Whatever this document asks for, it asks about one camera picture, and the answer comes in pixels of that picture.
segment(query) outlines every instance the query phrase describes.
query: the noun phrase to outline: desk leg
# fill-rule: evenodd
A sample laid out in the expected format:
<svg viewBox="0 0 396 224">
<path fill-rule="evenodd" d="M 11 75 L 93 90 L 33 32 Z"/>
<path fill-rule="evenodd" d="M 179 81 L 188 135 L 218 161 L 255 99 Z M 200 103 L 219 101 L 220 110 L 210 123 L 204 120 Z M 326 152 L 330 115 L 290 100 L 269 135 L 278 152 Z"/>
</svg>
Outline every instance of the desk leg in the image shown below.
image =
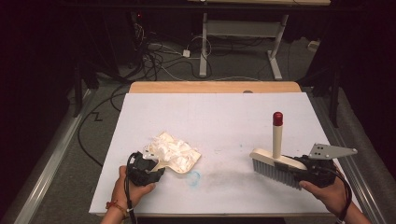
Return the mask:
<svg viewBox="0 0 396 224">
<path fill-rule="evenodd" d="M 201 48 L 201 60 L 199 65 L 199 76 L 206 77 L 206 66 L 207 66 L 207 52 L 206 52 L 206 38 L 207 38 L 207 13 L 204 13 L 204 19 L 202 22 L 202 48 Z"/>
<path fill-rule="evenodd" d="M 285 31 L 286 22 L 288 21 L 289 15 L 284 15 L 282 17 L 282 22 L 279 25 L 279 29 L 276 34 L 275 45 L 273 50 L 268 50 L 268 60 L 270 61 L 271 68 L 273 70 L 275 80 L 279 81 L 282 80 L 282 75 L 280 74 L 279 66 L 276 62 L 276 53 L 280 45 L 280 41 L 282 40 L 283 32 Z"/>
</svg>

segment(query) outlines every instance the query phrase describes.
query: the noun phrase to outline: table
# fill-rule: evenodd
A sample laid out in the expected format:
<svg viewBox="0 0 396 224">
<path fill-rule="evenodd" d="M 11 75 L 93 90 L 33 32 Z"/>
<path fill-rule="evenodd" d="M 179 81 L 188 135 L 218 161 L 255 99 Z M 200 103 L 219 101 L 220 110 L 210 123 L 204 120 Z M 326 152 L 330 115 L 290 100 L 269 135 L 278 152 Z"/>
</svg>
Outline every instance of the table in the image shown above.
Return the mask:
<svg viewBox="0 0 396 224">
<path fill-rule="evenodd" d="M 126 162 L 128 153 L 143 148 L 151 136 L 165 127 L 174 137 L 189 142 L 202 153 L 191 170 L 200 176 L 199 183 L 190 185 L 190 175 L 166 170 L 155 191 L 136 207 L 138 216 L 329 214 L 306 191 L 254 173 L 248 157 L 254 147 L 263 144 L 263 148 L 271 148 L 275 108 L 285 112 L 288 124 L 284 129 L 284 139 L 288 139 L 283 141 L 285 155 L 308 153 L 313 139 L 328 144 L 312 105 L 296 83 L 136 82 L 130 93 L 125 97 L 90 213 L 102 215 L 106 211 L 103 204 L 117 178 L 114 174 Z"/>
<path fill-rule="evenodd" d="M 286 6 L 328 6 L 330 0 L 206 0 L 208 3 L 225 3 L 225 4 L 261 4 L 261 5 L 286 5 Z M 279 81 L 283 77 L 280 74 L 279 66 L 276 61 L 276 53 L 282 40 L 283 33 L 286 28 L 289 15 L 284 14 L 282 19 L 277 22 L 265 21 L 225 21 L 225 20 L 209 20 L 207 13 L 203 17 L 203 31 L 202 31 L 202 48 L 200 61 L 200 77 L 206 77 L 207 64 L 207 40 L 208 35 L 234 35 L 234 36 L 253 36 L 253 37 L 274 37 L 274 47 L 272 50 L 267 50 L 267 56 L 271 69 L 273 71 L 274 79 Z"/>
</svg>

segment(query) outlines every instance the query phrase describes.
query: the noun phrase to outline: blue stain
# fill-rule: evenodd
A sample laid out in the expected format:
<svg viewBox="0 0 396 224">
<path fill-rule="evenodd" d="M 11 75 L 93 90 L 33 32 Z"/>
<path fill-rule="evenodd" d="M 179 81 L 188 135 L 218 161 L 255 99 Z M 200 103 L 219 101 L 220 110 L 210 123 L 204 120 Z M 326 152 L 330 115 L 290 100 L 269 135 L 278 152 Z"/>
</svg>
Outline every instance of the blue stain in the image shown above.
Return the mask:
<svg viewBox="0 0 396 224">
<path fill-rule="evenodd" d="M 201 179 L 201 175 L 196 171 L 191 171 L 187 174 L 187 184 L 191 187 L 197 187 L 199 180 Z"/>
</svg>

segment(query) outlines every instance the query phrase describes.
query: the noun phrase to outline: wooden table edge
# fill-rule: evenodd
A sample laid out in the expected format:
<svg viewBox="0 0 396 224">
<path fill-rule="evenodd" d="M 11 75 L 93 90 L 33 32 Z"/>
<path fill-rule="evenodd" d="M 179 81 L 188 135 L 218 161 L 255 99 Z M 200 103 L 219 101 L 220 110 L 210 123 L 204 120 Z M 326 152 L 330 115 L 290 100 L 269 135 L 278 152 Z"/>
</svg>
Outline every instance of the wooden table edge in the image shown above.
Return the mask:
<svg viewBox="0 0 396 224">
<path fill-rule="evenodd" d="M 134 82 L 129 93 L 301 92 L 292 81 L 156 81 Z"/>
</svg>

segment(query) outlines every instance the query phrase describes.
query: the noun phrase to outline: red cap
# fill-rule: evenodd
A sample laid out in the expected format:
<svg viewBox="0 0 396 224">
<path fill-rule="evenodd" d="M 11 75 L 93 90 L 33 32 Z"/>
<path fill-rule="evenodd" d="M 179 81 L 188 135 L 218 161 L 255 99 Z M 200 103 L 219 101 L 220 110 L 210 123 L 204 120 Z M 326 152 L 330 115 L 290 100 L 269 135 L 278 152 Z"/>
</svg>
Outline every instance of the red cap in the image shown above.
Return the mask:
<svg viewBox="0 0 396 224">
<path fill-rule="evenodd" d="M 283 125 L 283 114 L 280 112 L 274 113 L 274 126 L 282 126 Z"/>
</svg>

